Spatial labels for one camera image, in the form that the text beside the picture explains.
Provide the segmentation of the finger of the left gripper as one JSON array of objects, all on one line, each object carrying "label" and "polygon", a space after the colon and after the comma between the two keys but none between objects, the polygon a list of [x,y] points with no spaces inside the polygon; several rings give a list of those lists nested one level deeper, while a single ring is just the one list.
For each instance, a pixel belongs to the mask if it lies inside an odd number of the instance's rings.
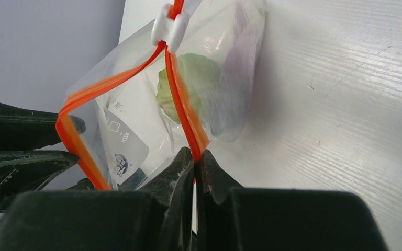
[{"label": "finger of the left gripper", "polygon": [[79,159],[65,151],[0,151],[0,203],[22,192],[41,190]]},{"label": "finger of the left gripper", "polygon": [[58,114],[0,103],[0,151],[36,150],[61,142]]}]

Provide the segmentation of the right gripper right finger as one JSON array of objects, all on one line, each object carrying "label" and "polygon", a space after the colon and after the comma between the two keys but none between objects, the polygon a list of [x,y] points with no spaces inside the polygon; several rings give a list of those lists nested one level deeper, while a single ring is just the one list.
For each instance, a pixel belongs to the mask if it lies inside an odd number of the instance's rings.
[{"label": "right gripper right finger", "polygon": [[387,250],[346,191],[245,188],[210,151],[196,164],[198,250]]}]

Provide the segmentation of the clear zip top bag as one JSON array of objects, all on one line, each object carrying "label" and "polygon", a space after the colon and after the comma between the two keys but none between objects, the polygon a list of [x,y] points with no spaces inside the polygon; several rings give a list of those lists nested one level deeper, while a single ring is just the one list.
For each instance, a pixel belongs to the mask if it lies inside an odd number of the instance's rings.
[{"label": "clear zip top bag", "polygon": [[134,190],[246,122],[264,1],[170,1],[67,92],[56,122],[97,190]]}]

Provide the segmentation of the green toy cabbage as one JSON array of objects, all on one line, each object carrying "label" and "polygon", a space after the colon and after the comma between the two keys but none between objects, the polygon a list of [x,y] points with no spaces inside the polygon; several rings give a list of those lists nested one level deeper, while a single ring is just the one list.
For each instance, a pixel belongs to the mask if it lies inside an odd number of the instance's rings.
[{"label": "green toy cabbage", "polygon": [[[221,72],[214,60],[196,53],[186,53],[177,57],[177,66],[188,95],[196,112],[204,105],[203,94],[216,89]],[[170,91],[166,69],[158,73],[157,102],[163,112],[174,122],[180,124],[175,104]]]}]

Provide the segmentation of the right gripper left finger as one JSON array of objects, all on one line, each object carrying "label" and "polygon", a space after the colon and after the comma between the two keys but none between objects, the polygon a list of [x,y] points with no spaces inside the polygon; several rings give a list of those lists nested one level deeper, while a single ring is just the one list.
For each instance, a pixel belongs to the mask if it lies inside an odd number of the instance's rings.
[{"label": "right gripper left finger", "polygon": [[16,197],[0,250],[192,250],[188,148],[136,191],[40,191]]}]

